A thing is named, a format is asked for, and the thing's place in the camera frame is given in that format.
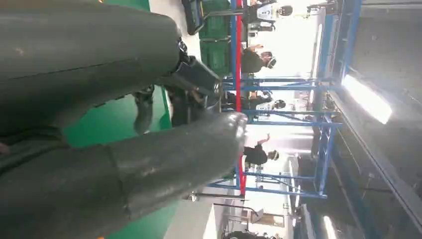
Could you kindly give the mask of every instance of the blue steel beam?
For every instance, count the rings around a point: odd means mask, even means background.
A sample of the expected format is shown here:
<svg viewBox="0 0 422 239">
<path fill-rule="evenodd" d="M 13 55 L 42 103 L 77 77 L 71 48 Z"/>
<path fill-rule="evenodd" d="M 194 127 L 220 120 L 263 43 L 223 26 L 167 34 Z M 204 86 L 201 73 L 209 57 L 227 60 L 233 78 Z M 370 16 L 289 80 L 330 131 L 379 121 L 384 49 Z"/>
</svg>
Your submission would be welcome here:
<svg viewBox="0 0 422 239">
<path fill-rule="evenodd" d="M 328 123 L 332 123 L 331 117 L 329 115 L 324 115 L 324 118 Z"/>
<path fill-rule="evenodd" d="M 293 185 L 291 185 L 291 184 L 285 183 L 285 182 L 281 181 L 281 180 L 280 180 L 280 179 L 278 179 L 278 178 L 274 178 L 274 177 L 268 177 L 268 178 L 270 178 L 270 179 L 272 179 L 272 180 L 276 180 L 279 184 L 284 184 L 284 185 L 286 185 L 286 186 L 288 186 L 288 187 L 294 188 L 294 189 L 296 190 L 296 192 L 300 191 L 300 189 L 299 189 L 299 188 L 297 188 L 297 187 L 295 187 L 295 186 L 293 186 Z"/>
<path fill-rule="evenodd" d="M 337 132 L 336 129 L 331 128 L 329 131 L 329 136 L 328 136 L 328 146 L 324 155 L 324 165 L 322 168 L 322 176 L 321 176 L 321 181 L 319 182 L 319 194 L 322 195 L 324 193 L 324 188 L 325 188 L 325 182 L 327 180 L 327 174 L 328 174 L 328 168 L 330 165 L 330 160 L 331 160 L 331 151 L 332 151 L 332 147 L 334 144 L 334 136 L 335 133 Z"/>
<path fill-rule="evenodd" d="M 272 190 L 272 189 L 245 188 L 245 191 L 284 194 L 284 195 L 301 196 L 301 197 L 307 197 L 307 198 L 321 198 L 321 199 L 327 198 L 327 195 L 319 195 L 319 194 L 313 194 L 313 193 L 301 193 L 301 192 L 289 192 L 289 191 Z"/>
<path fill-rule="evenodd" d="M 356 33 L 357 33 L 357 27 L 359 24 L 359 17 L 360 17 L 360 8 L 362 6 L 362 0 L 354 0 L 353 1 L 354 5 L 353 5 L 353 12 L 352 12 L 352 17 L 351 17 L 351 21 L 350 21 L 350 28 L 349 28 L 349 32 L 348 32 L 348 38 L 347 38 L 347 47 L 346 47 L 346 51 L 344 54 L 344 65 L 343 65 L 343 70 L 342 70 L 342 75 L 341 75 L 341 80 L 343 80 L 343 78 L 346 76 L 347 72 L 348 72 L 348 66 L 350 64 L 350 61 L 352 59 L 352 55 L 353 55 L 353 50 L 354 50 L 354 42 L 356 39 Z"/>
<path fill-rule="evenodd" d="M 233 1 L 231 1 L 230 2 L 230 7 L 231 7 L 231 9 L 237 9 L 237 1 L 235 1 L 235 0 L 233 0 Z M 232 72 L 232 75 L 233 76 L 236 76 L 236 63 L 237 63 L 237 57 L 236 57 L 236 22 L 237 22 L 237 20 L 236 20 L 236 16 L 231 16 L 230 17 L 230 22 L 231 22 L 231 25 L 230 25 L 230 37 L 231 37 L 231 72 Z M 235 77 L 232 77 L 232 81 L 231 81 L 232 83 L 233 83 L 233 89 L 235 90 L 235 86 L 236 86 L 236 80 L 235 80 Z M 235 171 L 236 171 L 236 186 L 235 186 L 235 188 L 236 189 L 240 189 L 240 176 L 239 176 L 239 174 L 240 174 L 240 165 L 239 164 L 237 164 L 236 165 L 236 167 L 235 167 Z"/>
<path fill-rule="evenodd" d="M 321 129 L 321 134 L 319 136 L 319 141 L 318 141 L 318 160 L 316 162 L 316 168 L 315 168 L 315 181 L 314 181 L 314 186 L 315 186 L 315 190 L 317 190 L 319 188 L 319 185 L 321 183 L 321 169 L 322 169 L 322 164 L 323 164 L 323 160 L 325 157 L 325 150 L 324 150 L 324 145 L 326 144 L 325 139 L 327 138 L 327 134 L 326 132 L 328 131 L 329 128 L 327 127 L 323 127 Z"/>
<path fill-rule="evenodd" d="M 313 122 L 311 120 L 300 119 L 300 118 L 297 118 L 297 117 L 288 116 L 288 115 L 284 115 L 284 114 L 276 114 L 276 115 L 281 116 L 281 117 L 284 117 L 284 118 L 287 118 L 287 119 L 291 119 L 291 120 L 297 120 L 297 121 L 302 121 L 302 122 Z"/>
<path fill-rule="evenodd" d="M 318 80 L 318 78 L 312 79 L 300 79 L 300 78 L 242 78 L 242 82 L 306 82 L 308 80 Z M 223 79 L 223 82 L 233 82 L 232 77 Z"/>
<path fill-rule="evenodd" d="M 221 180 L 218 180 L 216 182 L 213 182 L 213 184 L 220 184 L 220 183 L 223 183 L 223 182 L 227 182 L 228 180 L 230 180 L 230 179 L 221 179 Z"/>
<path fill-rule="evenodd" d="M 336 111 L 262 111 L 262 110 L 243 110 L 245 114 L 283 114 L 283 115 L 310 115 L 310 116 L 321 116 L 321 115 L 338 115 Z"/>
<path fill-rule="evenodd" d="M 242 86 L 241 91 L 311 91 L 311 90 L 333 90 L 333 86 Z M 234 91 L 233 86 L 223 86 L 226 91 Z"/>
<path fill-rule="evenodd" d="M 253 121 L 249 124 L 259 125 L 290 125 L 290 126 L 328 126 L 328 127 L 341 127 L 341 123 L 328 123 L 328 122 L 278 122 L 278 121 Z"/>
<path fill-rule="evenodd" d="M 307 177 L 307 176 L 273 175 L 273 174 L 267 174 L 267 173 L 253 173 L 253 172 L 244 172 L 243 175 L 273 177 L 273 178 L 287 178 L 287 179 L 303 179 L 303 180 L 313 180 L 315 178 L 315 177 Z"/>
<path fill-rule="evenodd" d="M 239 190 L 237 188 L 237 186 L 234 185 L 221 185 L 221 184 L 214 184 L 214 183 L 210 183 L 207 185 L 207 187 L 210 188 L 225 188 L 225 189 L 232 189 L 232 190 Z"/>
</svg>

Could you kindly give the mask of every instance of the red pole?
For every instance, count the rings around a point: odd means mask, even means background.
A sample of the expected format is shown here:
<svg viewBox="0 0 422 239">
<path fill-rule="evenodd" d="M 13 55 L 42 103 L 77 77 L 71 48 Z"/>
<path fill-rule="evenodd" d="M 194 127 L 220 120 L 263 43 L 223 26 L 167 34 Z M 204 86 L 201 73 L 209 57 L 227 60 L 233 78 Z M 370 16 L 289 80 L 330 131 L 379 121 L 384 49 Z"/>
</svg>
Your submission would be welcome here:
<svg viewBox="0 0 422 239">
<path fill-rule="evenodd" d="M 237 6 L 242 6 L 242 0 L 237 0 Z M 241 60 L 241 46 L 240 42 L 242 39 L 242 16 L 236 16 L 236 111 L 241 112 L 241 104 L 240 104 L 240 76 L 241 76 L 241 68 L 240 68 L 240 60 Z M 240 177 L 240 194 L 245 195 L 245 186 L 246 186 L 246 179 L 243 178 L 243 167 L 242 167 L 242 156 L 239 157 L 239 177 Z"/>
</svg>

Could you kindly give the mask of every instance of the blue metal frame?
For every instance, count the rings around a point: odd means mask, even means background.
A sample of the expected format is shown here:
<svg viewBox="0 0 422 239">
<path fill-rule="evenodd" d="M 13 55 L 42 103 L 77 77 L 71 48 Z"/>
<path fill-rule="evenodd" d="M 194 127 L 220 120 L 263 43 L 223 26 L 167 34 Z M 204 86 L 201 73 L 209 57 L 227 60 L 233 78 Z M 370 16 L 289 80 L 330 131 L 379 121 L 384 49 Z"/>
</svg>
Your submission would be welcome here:
<svg viewBox="0 0 422 239">
<path fill-rule="evenodd" d="M 225 91 L 234 91 L 234 86 L 223 86 Z M 285 86 L 242 86 L 242 91 L 328 91 L 338 90 L 338 86 L 325 86 L 325 85 L 285 85 Z"/>
<path fill-rule="evenodd" d="M 331 24 L 329 27 L 324 28 L 324 30 L 333 30 L 336 32 L 336 41 L 334 60 L 331 72 L 329 74 L 323 74 L 331 76 L 332 78 L 314 78 L 314 79 L 303 79 L 297 77 L 268 77 L 268 78 L 242 78 L 242 82 L 255 82 L 255 83 L 264 83 L 264 82 L 283 82 L 290 83 L 283 86 L 243 86 L 241 87 L 242 91 L 335 91 L 340 89 L 338 86 L 332 86 L 330 84 L 322 85 L 320 82 L 333 82 L 341 81 L 344 75 L 348 71 L 348 63 L 350 62 L 351 55 L 353 52 L 353 44 L 355 40 L 355 34 L 357 29 L 357 23 L 360 12 L 360 5 L 362 0 L 345 0 L 342 2 L 342 11 L 339 16 L 339 21 L 337 22 L 337 27 L 331 27 L 332 21 L 328 21 Z M 236 1 L 231 1 L 232 8 L 236 8 Z M 236 19 L 232 17 L 231 25 L 231 37 L 232 37 L 232 69 L 233 75 L 236 74 Z M 326 39 L 327 36 L 331 34 L 324 34 L 322 42 L 328 43 L 330 39 Z M 329 48 L 329 44 L 325 44 L 325 47 L 322 49 Z M 325 69 L 327 64 L 326 60 L 323 59 L 323 56 L 318 59 L 321 69 L 321 63 L 323 64 L 322 69 Z M 226 78 L 224 82 L 228 83 L 224 86 L 225 90 L 235 90 L 235 81 L 234 78 Z M 340 123 L 335 123 L 331 120 L 331 116 L 338 114 L 338 112 L 295 112 L 295 111 L 243 111 L 247 115 L 259 115 L 259 114 L 273 114 L 279 115 L 284 118 L 292 120 L 291 122 L 272 122 L 272 121 L 252 121 L 252 124 L 269 124 L 269 125 L 297 125 L 297 126 L 312 126 L 319 127 L 320 137 L 319 137 L 319 150 L 318 150 L 318 159 L 317 167 L 315 174 L 313 176 L 286 176 L 286 175 L 270 175 L 262 173 L 251 173 L 244 172 L 246 176 L 257 176 L 262 178 L 270 178 L 271 180 L 279 179 L 294 179 L 294 180 L 313 180 L 315 185 L 315 193 L 304 193 L 304 192 L 288 192 L 288 191 L 279 191 L 279 190 L 268 190 L 260 188 L 246 188 L 246 191 L 255 191 L 255 192 L 266 192 L 266 193 L 276 193 L 276 194 L 287 194 L 287 195 L 298 195 L 302 197 L 314 197 L 314 198 L 326 198 L 324 194 L 324 188 L 326 185 L 326 177 L 328 173 L 328 167 L 331 160 L 331 151 L 334 145 L 334 137 L 337 132 L 337 129 L 341 127 Z M 316 121 L 299 119 L 296 115 L 310 115 L 317 118 Z M 227 188 L 227 189 L 240 189 L 240 178 L 239 178 L 239 168 L 236 167 L 237 177 L 236 185 L 221 185 L 225 180 L 219 180 L 217 182 L 209 184 L 210 187 L 218 188 Z"/>
</svg>

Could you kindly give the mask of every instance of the green floor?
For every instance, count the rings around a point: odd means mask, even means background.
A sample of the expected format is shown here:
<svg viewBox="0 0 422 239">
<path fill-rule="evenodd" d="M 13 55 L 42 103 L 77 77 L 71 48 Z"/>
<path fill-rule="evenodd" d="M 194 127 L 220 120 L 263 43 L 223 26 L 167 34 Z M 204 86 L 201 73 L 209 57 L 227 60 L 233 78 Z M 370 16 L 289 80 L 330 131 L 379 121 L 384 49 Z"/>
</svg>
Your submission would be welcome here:
<svg viewBox="0 0 422 239">
<path fill-rule="evenodd" d="M 120 4 L 149 10 L 148 0 L 105 0 L 105 3 Z M 92 109 L 76 125 L 65 130 L 71 145 L 80 147 L 107 143 L 135 136 L 133 122 L 136 107 L 132 96 L 111 101 Z M 164 91 L 154 92 L 154 116 L 151 131 L 171 127 Z M 138 220 L 107 239 L 162 239 L 175 213 L 176 204 L 163 208 Z"/>
</svg>

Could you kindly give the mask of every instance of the metal rack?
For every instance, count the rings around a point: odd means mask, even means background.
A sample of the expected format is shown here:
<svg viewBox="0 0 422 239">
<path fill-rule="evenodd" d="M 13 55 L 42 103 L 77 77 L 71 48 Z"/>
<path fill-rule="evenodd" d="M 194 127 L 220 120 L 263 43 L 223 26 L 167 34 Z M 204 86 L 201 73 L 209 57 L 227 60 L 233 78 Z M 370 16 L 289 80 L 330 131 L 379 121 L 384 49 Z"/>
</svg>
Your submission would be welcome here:
<svg viewBox="0 0 422 239">
<path fill-rule="evenodd" d="M 232 9 L 237 8 L 237 4 L 241 4 L 240 0 L 232 1 Z M 360 13 L 361 0 L 344 0 L 340 2 L 341 14 L 339 15 L 339 21 L 336 26 L 332 29 L 335 31 L 335 41 L 333 48 L 334 51 L 334 63 L 331 67 L 331 74 L 329 77 L 303 79 L 303 78 L 292 78 L 292 77 L 271 77 L 271 78 L 240 78 L 240 30 L 236 28 L 241 16 L 232 16 L 231 25 L 231 39 L 232 39 L 232 69 L 233 78 L 225 79 L 225 82 L 233 80 L 233 84 L 226 85 L 225 90 L 236 90 L 236 110 L 240 111 L 240 92 L 241 91 L 335 91 L 338 86 L 331 84 L 333 82 L 339 82 L 347 72 L 347 62 L 350 61 L 352 54 L 351 45 L 354 42 L 355 32 L 357 27 L 357 21 Z M 240 86 L 241 82 L 283 82 L 288 83 L 282 86 Z M 326 198 L 324 189 L 326 185 L 326 178 L 328 167 L 331 160 L 331 152 L 333 148 L 334 136 L 337 129 L 341 127 L 340 123 L 332 121 L 332 116 L 338 114 L 338 112 L 325 112 L 325 111 L 257 111 L 247 110 L 242 111 L 247 115 L 257 114 L 272 114 L 278 115 L 291 121 L 252 121 L 251 124 L 264 124 L 264 125 L 293 125 L 293 126 L 310 126 L 319 128 L 319 141 L 318 141 L 318 154 L 317 154 L 317 166 L 315 168 L 314 175 L 301 175 L 301 176 L 290 176 L 290 175 L 271 175 L 263 174 L 260 172 L 243 172 L 242 160 L 239 159 L 239 165 L 236 167 L 236 184 L 235 185 L 224 185 L 227 180 L 220 180 L 209 184 L 209 187 L 216 188 L 227 188 L 233 190 L 240 190 L 241 195 L 245 194 L 245 191 L 264 192 L 264 193 L 276 193 L 286 195 L 299 195 L 302 197 L 314 197 L 314 198 Z M 299 119 L 296 115 L 309 115 L 314 116 L 316 120 Z M 280 179 L 294 179 L 294 180 L 312 180 L 315 186 L 315 191 L 304 192 L 299 190 L 283 191 L 283 190 L 270 190 L 263 188 L 250 188 L 246 187 L 246 178 L 248 176 L 260 177 L 264 180 L 273 180 L 280 182 Z"/>
</svg>

